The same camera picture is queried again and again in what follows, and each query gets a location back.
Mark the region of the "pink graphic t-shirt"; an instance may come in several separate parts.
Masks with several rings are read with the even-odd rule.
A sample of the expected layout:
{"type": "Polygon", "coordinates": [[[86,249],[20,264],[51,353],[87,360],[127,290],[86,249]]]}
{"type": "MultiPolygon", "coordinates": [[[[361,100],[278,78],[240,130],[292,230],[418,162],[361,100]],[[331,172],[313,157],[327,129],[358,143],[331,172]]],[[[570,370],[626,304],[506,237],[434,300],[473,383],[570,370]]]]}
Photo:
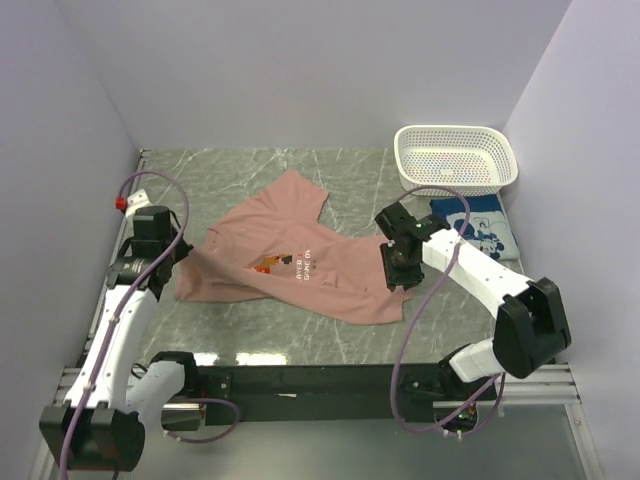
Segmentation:
{"type": "Polygon", "coordinates": [[[408,294],[387,288],[384,236],[320,224],[328,194],[289,170],[231,209],[180,263],[176,297],[235,303],[273,297],[356,325],[399,322],[408,294]]]}

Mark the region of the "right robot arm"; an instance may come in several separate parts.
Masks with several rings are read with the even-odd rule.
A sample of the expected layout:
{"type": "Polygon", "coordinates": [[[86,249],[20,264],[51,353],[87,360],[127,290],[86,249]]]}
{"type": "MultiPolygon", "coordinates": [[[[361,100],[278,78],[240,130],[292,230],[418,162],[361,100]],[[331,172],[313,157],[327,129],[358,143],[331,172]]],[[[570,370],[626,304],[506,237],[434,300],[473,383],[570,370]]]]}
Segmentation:
{"type": "Polygon", "coordinates": [[[559,287],[502,266],[463,239],[441,217],[417,219],[396,202],[375,221],[386,237],[380,251],[389,290],[421,283],[431,267],[464,288],[492,315],[492,337],[465,345],[438,364],[440,390],[460,399],[474,382],[507,373],[525,379],[571,345],[559,287]]]}

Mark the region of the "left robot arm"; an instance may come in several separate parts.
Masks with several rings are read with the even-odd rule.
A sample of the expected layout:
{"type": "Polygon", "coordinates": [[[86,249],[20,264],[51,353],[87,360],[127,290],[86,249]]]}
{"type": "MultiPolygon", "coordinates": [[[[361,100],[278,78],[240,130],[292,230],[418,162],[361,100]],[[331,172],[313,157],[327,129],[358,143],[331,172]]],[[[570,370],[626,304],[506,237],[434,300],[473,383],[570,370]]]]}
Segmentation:
{"type": "Polygon", "coordinates": [[[164,206],[132,215],[133,234],[109,268],[99,328],[81,371],[62,404],[43,410],[39,428],[62,476],[71,470],[133,471],[146,438],[162,428],[165,404],[199,392],[190,352],[160,352],[140,380],[130,380],[172,269],[192,248],[174,219],[164,206]]]}

